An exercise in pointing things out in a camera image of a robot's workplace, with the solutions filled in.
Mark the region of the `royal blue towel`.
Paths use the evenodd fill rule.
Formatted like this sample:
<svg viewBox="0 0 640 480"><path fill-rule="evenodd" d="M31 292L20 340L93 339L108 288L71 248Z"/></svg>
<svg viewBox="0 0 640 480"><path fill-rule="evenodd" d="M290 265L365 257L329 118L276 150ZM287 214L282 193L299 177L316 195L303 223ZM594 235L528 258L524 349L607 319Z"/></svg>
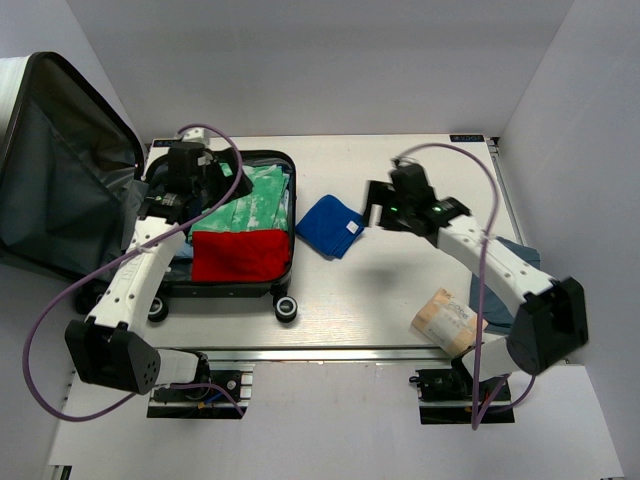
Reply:
<svg viewBox="0 0 640 480"><path fill-rule="evenodd" d="M333 195L321 197L297 223L296 234L326 257L342 259L364 231L362 216Z"/></svg>

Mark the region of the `green white tie-dye shirt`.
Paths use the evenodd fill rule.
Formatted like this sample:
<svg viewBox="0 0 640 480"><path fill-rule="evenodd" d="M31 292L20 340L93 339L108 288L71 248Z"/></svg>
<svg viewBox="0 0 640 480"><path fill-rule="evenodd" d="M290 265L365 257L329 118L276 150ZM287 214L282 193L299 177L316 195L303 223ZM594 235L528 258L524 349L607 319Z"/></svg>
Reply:
<svg viewBox="0 0 640 480"><path fill-rule="evenodd" d="M290 174L280 165L244 166L253 184L249 195L219 207L191 227L196 231L241 233L261 230L288 230L288 185Z"/></svg>

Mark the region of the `red cloth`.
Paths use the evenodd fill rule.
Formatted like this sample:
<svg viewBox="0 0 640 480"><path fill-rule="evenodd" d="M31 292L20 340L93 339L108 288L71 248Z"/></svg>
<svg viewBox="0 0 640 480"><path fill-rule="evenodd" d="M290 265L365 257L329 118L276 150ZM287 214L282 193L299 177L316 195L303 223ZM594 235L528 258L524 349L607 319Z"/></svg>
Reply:
<svg viewBox="0 0 640 480"><path fill-rule="evenodd" d="M271 281L285 273L289 235L271 229L246 232L196 231L191 280L211 283Z"/></svg>

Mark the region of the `slate blue garment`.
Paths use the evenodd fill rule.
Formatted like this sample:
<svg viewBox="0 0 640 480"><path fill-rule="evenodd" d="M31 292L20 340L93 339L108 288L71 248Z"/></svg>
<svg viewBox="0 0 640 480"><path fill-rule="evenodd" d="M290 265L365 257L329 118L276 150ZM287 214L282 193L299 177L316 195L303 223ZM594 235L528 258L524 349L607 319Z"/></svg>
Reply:
<svg viewBox="0 0 640 480"><path fill-rule="evenodd" d="M541 257L536 249L520 245L501 236L498 236L497 240L532 267L536 269L540 268ZM479 307L479 290L479 277L473 274L469 290L469 306L474 311L477 311ZM488 287L484 289L483 305L483 318L488 323L486 331L494 334L508 334L513 325L514 317L498 295Z"/></svg>

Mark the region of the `light blue garment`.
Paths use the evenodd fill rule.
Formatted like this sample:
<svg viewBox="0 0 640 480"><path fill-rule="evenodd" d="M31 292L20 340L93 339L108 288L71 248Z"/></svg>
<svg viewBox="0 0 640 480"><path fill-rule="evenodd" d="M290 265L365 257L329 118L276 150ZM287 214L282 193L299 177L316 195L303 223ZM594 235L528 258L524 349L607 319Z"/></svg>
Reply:
<svg viewBox="0 0 640 480"><path fill-rule="evenodd" d="M169 267L171 269L188 269L193 263L193 257L193 245L189 241L185 240L171 260Z"/></svg>

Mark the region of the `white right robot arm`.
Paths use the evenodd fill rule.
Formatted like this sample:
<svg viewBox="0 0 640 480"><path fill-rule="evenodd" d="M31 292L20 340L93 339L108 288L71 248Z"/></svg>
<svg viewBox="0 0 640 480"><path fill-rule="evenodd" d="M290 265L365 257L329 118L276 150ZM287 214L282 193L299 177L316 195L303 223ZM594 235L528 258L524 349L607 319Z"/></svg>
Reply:
<svg viewBox="0 0 640 480"><path fill-rule="evenodd" d="M483 278L514 318L506 336L453 360L451 384L459 396L475 398L488 379L505 374L539 375L588 343L584 289L577 280L557 280L497 240L483 249L471 211L453 197L438 199L422 166L399 166L389 177L368 183L363 218L380 206L380 227L411 232L458 260Z"/></svg>

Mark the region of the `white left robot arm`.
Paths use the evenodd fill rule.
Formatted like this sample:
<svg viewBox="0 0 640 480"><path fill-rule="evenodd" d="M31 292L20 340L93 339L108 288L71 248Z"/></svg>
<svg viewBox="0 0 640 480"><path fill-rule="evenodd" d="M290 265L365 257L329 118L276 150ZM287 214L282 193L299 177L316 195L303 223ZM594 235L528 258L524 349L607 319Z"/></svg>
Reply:
<svg viewBox="0 0 640 480"><path fill-rule="evenodd" d="M199 399L212 378L199 366L200 355L157 349L142 329L186 230L205 213L248 194L251 185L236 146L214 152L181 141L147 168L146 182L125 260L87 317L69 323L65 342L85 383L135 394L177 384L188 398Z"/></svg>

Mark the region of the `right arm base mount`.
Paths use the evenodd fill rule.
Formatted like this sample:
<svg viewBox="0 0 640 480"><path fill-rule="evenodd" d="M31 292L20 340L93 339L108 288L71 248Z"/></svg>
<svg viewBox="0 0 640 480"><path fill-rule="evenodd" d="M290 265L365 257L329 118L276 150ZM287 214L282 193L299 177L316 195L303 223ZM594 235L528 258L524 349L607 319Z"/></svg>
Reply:
<svg viewBox="0 0 640 480"><path fill-rule="evenodd" d="M422 425L466 425L471 423L472 386L453 368L420 369L409 377L416 388ZM505 383L484 414L482 424L513 424L511 390Z"/></svg>

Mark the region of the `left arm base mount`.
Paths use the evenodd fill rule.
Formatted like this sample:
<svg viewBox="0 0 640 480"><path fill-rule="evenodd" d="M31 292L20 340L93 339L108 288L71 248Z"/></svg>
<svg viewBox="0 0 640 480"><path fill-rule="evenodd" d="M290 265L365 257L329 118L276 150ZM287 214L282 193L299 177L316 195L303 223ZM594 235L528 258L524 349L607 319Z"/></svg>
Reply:
<svg viewBox="0 0 640 480"><path fill-rule="evenodd" d="M251 399L253 372L249 367L213 366L199 377L214 387L189 389L156 387L146 416L151 419L240 420Z"/></svg>

